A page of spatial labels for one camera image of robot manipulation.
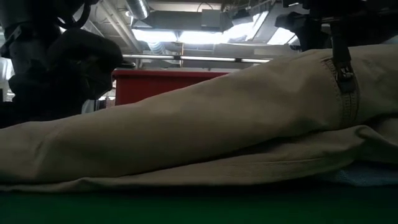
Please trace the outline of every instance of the zipper pull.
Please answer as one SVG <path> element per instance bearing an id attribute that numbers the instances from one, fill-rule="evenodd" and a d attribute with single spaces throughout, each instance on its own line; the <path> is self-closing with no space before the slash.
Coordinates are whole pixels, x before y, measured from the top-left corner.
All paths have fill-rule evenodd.
<path id="1" fill-rule="evenodd" d="M 335 63 L 336 82 L 342 93 L 352 93 L 356 89 L 355 74 L 349 62 Z"/>

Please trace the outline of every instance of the ceiling light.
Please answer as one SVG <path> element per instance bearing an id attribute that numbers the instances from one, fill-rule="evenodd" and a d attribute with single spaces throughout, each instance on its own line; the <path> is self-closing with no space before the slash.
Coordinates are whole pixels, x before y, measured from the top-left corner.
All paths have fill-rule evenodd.
<path id="1" fill-rule="evenodd" d="M 174 57 L 171 55 L 123 55 L 124 58 L 141 58 L 141 59 L 170 59 Z"/>
<path id="2" fill-rule="evenodd" d="M 6 80 L 9 80 L 14 73 L 14 67 L 12 66 L 12 61 L 9 58 L 3 58 L 6 60 L 3 64 L 3 75 L 6 75 Z"/>
<path id="3" fill-rule="evenodd" d="M 194 57 L 194 56 L 181 56 L 182 60 L 206 60 L 214 62 L 234 62 L 235 58 L 221 58 L 221 57 Z"/>
<path id="4" fill-rule="evenodd" d="M 268 16 L 268 11 L 253 16 L 254 20 L 253 29 L 251 29 L 251 31 L 248 33 L 246 41 L 252 40 L 254 38 L 255 34 L 257 34 L 258 30 L 260 29 L 261 25 L 264 23 L 267 16 Z"/>
<path id="5" fill-rule="evenodd" d="M 242 59 L 242 62 L 246 63 L 267 63 L 269 60 L 267 59 Z"/>
<path id="6" fill-rule="evenodd" d="M 246 9 L 240 9 L 235 16 L 232 17 L 232 24 L 235 26 L 250 22 L 253 22 L 253 18 Z"/>
<path id="7" fill-rule="evenodd" d="M 237 39 L 240 37 L 244 37 L 245 35 L 250 33 L 252 28 L 253 28 L 253 22 L 239 24 L 236 26 L 232 26 L 229 30 L 224 31 L 223 35 L 227 40 Z"/>
<path id="8" fill-rule="evenodd" d="M 295 42 L 298 39 L 298 37 L 295 35 L 294 37 L 291 38 L 290 41 L 288 41 L 288 44 L 293 44 L 293 42 Z"/>
<path id="9" fill-rule="evenodd" d="M 286 44 L 295 34 L 291 31 L 278 28 L 275 34 L 271 37 L 267 44 L 271 45 L 284 45 Z"/>
<path id="10" fill-rule="evenodd" d="M 219 44 L 228 40 L 220 32 L 184 31 L 178 41 L 185 44 Z"/>
<path id="11" fill-rule="evenodd" d="M 145 41 L 145 42 L 175 42 L 175 41 L 177 41 L 177 36 L 172 31 L 133 29 L 132 33 L 136 36 L 137 40 L 141 40 L 141 41 Z"/>

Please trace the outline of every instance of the green table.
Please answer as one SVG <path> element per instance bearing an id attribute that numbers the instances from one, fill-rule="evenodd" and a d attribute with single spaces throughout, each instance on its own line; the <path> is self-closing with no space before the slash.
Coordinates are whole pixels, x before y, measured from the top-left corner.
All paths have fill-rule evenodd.
<path id="1" fill-rule="evenodd" d="M 397 190 L 288 182 L 117 193 L 1 193 L 0 223 L 398 223 Z"/>

